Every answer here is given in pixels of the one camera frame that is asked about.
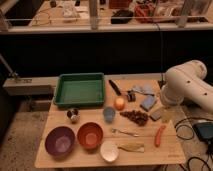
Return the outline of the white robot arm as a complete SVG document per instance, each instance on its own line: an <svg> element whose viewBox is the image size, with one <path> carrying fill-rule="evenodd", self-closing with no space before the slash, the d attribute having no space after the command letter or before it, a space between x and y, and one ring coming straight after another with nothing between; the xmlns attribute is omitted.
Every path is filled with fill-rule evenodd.
<svg viewBox="0 0 213 171"><path fill-rule="evenodd" d="M179 106L185 98L198 104L205 111L213 113L213 86L204 82L207 75L205 64L191 60L169 68L165 73L166 83L160 91L164 105L162 120L169 122L172 108Z"/></svg>

